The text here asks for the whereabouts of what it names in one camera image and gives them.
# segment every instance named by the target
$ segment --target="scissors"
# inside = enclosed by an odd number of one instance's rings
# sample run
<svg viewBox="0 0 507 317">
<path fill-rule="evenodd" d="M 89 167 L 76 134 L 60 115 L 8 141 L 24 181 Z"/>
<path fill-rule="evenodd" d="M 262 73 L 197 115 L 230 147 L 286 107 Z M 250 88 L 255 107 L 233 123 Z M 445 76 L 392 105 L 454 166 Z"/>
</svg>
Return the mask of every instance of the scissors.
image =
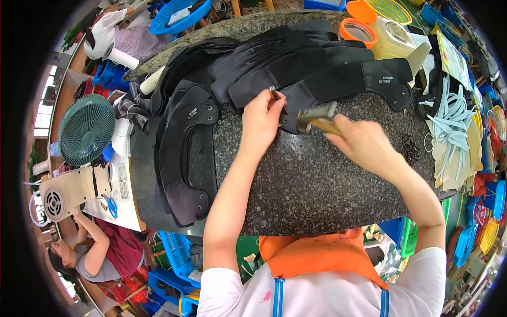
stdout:
<svg viewBox="0 0 507 317">
<path fill-rule="evenodd" d="M 109 209 L 109 212 L 111 213 L 111 216 L 113 216 L 114 219 L 118 218 L 118 206 L 116 205 L 116 202 L 111 197 L 107 197 L 105 194 L 102 194 L 102 197 L 107 201 L 107 208 Z"/>
</svg>

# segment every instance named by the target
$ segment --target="orange apron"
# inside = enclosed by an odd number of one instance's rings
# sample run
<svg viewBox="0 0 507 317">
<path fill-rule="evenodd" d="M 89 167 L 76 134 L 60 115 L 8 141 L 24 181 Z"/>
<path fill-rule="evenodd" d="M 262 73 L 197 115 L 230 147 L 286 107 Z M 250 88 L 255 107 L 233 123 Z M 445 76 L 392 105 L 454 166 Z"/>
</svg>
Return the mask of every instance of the orange apron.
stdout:
<svg viewBox="0 0 507 317">
<path fill-rule="evenodd" d="M 345 271 L 364 276 L 387 290 L 387 283 L 368 258 L 361 228 L 316 237 L 259 237 L 259 251 L 274 278 Z"/>
</svg>

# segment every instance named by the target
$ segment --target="green fan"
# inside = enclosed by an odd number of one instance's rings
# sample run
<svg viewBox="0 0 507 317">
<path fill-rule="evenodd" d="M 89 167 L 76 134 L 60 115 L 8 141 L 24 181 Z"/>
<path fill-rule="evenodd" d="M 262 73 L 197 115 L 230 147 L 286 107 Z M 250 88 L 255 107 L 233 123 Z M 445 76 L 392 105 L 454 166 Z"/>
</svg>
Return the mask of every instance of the green fan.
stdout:
<svg viewBox="0 0 507 317">
<path fill-rule="evenodd" d="M 68 164 L 90 163 L 106 149 L 115 130 L 115 112 L 101 95 L 78 100 L 63 115 L 58 130 L 60 152 Z"/>
</svg>

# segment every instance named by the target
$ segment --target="wooden hammer handle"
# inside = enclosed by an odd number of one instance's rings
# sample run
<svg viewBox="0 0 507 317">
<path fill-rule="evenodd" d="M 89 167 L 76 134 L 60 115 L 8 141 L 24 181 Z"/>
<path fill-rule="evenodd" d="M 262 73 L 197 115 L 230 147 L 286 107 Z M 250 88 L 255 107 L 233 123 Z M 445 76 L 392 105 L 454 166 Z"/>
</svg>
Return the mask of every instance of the wooden hammer handle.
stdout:
<svg viewBox="0 0 507 317">
<path fill-rule="evenodd" d="M 325 133 L 331 133 L 338 136 L 342 136 L 342 133 L 340 132 L 340 130 L 338 130 L 338 128 L 332 121 L 326 120 L 324 118 L 318 118 L 308 123 L 316 128 L 319 128 Z"/>
</svg>

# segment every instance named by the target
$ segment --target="hammer head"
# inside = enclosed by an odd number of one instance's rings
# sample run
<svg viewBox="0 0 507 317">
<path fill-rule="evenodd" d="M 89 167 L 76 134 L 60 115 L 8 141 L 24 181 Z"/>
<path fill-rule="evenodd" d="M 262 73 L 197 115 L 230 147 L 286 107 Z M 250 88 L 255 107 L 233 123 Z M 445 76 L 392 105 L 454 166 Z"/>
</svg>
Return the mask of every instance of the hammer head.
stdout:
<svg viewBox="0 0 507 317">
<path fill-rule="evenodd" d="M 300 133 L 306 133 L 310 131 L 311 125 L 309 122 L 312 120 L 319 118 L 332 118 L 333 114 L 335 114 L 335 109 L 336 101 L 332 101 L 322 107 L 299 110 L 297 121 L 298 131 Z"/>
</svg>

